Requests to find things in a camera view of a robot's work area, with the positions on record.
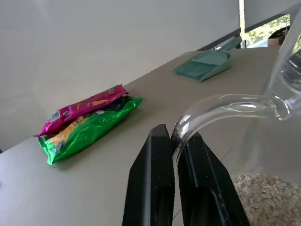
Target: chip bag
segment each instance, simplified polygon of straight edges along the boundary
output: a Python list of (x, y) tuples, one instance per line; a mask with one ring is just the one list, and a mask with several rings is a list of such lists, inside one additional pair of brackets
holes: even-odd
[(142, 98), (121, 97), (102, 110), (78, 117), (57, 134), (39, 137), (39, 143), (52, 165), (78, 153), (103, 137), (142, 102)]
[(119, 99), (125, 93), (127, 93), (127, 91), (122, 85), (117, 85), (88, 99), (63, 107), (50, 116), (48, 122), (37, 136), (40, 137), (45, 134), (57, 132), (62, 126), (68, 125), (79, 116), (101, 109)]

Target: table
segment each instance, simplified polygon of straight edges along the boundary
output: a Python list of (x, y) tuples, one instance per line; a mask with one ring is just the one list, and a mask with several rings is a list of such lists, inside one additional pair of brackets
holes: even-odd
[[(215, 94), (258, 94), (278, 48), (236, 49), (233, 67), (202, 83), (172, 74), (197, 52), (186, 53), (127, 84), (145, 100), (124, 122), (85, 151), (51, 167), (32, 137), (0, 154), (0, 225), (121, 225), (129, 170), (145, 139), (160, 123), (171, 134), (180, 115)], [(239, 138), (244, 119), (226, 119), (200, 133), (222, 159)], [(181, 209), (176, 191), (174, 212)]]

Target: dustpan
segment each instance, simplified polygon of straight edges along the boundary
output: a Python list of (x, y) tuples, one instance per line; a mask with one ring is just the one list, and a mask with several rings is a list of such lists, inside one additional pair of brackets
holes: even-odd
[(231, 50), (241, 43), (236, 37), (219, 50), (208, 50), (194, 56), (173, 70), (173, 73), (203, 81), (232, 67)]

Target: clear glass handle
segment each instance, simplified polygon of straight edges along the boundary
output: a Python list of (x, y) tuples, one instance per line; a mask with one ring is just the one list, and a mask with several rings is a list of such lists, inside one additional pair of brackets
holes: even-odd
[(181, 140), (174, 153), (176, 166), (182, 148), (198, 130), (214, 121), (230, 117), (286, 120), (290, 118), (290, 110), (284, 101), (274, 95), (226, 94), (205, 98), (183, 114), (173, 131), (173, 137)]

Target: glass pitcher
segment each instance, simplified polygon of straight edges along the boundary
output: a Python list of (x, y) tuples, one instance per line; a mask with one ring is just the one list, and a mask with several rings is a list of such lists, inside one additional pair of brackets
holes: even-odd
[(261, 95), (226, 94), (205, 98), (189, 108), (173, 135), (182, 147), (204, 126), (229, 117), (252, 117), (238, 154), (224, 163), (232, 176), (270, 174), (301, 184), (301, 10), (280, 48)]

